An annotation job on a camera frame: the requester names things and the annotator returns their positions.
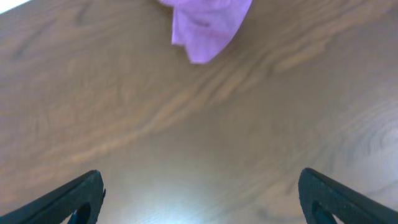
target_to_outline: wood grain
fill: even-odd
[[[100,223],[303,223],[314,167],[398,208],[396,0],[254,1],[189,64],[148,0],[0,15],[0,211],[88,169]]]

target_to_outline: purple fabric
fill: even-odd
[[[174,8],[172,43],[192,63],[207,63],[232,40],[252,0],[159,0]]]

